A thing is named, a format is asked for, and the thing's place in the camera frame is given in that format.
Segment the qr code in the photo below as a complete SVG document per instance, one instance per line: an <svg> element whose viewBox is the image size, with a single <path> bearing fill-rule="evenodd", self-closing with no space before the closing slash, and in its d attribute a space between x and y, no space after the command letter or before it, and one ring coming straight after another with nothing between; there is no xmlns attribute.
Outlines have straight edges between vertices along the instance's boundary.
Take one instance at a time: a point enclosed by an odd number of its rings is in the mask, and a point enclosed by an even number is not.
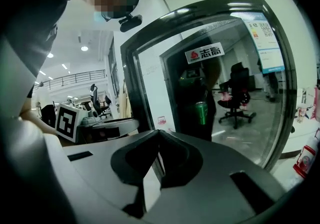
<svg viewBox="0 0 320 224"><path fill-rule="evenodd" d="M271 31L269 24L260 23L259 25L260 25L263 33L265 34L264 36L266 36L266 37L273 36L273 33Z"/></svg>

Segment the glass door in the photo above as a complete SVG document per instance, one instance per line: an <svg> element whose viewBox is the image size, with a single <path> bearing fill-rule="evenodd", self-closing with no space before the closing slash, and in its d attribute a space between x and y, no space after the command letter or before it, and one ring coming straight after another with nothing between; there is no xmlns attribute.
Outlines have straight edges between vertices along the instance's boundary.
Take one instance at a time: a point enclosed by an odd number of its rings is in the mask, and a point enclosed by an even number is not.
<svg viewBox="0 0 320 224"><path fill-rule="evenodd" d="M209 17L197 17L201 6L206 10L213 1L217 10L208 8ZM125 78L144 130L221 143L270 168L294 117L294 63L280 23L271 10L264 13L267 4L242 1L253 10L223 11L228 3L209 0L195 3L196 11L186 6L143 28L137 34L152 34L153 25L167 25L162 38L156 41L155 34L133 54L126 49L134 43L123 45ZM258 3L264 6L260 11L254 9Z"/></svg>

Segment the railing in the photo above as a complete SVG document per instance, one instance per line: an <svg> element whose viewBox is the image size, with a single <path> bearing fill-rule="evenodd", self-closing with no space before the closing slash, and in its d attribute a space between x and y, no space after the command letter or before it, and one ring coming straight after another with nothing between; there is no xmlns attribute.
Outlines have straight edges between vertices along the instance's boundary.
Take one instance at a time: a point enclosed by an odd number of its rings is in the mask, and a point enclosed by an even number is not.
<svg viewBox="0 0 320 224"><path fill-rule="evenodd" d="M58 87L79 83L79 82L103 79L105 77L106 77L105 70L97 70L97 71L71 74L71 75L55 78L53 80L43 82L44 83L43 85L47 89L51 90Z"/></svg>

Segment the poster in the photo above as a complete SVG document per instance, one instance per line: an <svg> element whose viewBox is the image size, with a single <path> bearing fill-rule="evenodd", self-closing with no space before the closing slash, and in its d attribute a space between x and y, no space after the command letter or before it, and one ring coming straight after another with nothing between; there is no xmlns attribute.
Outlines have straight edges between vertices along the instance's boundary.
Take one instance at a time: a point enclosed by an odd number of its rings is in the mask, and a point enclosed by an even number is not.
<svg viewBox="0 0 320 224"><path fill-rule="evenodd" d="M247 27L258 51L262 73L283 71L285 65L279 44L263 13L241 12L231 16L241 18Z"/></svg>

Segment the green can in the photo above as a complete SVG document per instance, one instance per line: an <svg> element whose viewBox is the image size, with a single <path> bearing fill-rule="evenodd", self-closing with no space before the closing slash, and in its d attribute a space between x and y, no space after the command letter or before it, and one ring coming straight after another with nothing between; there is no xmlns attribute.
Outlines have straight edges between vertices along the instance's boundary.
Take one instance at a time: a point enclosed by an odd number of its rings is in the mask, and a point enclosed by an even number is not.
<svg viewBox="0 0 320 224"><path fill-rule="evenodd" d="M201 125L206 125L207 114L208 114L208 105L206 102L197 102L195 104L195 109L197 112L198 122Z"/></svg>

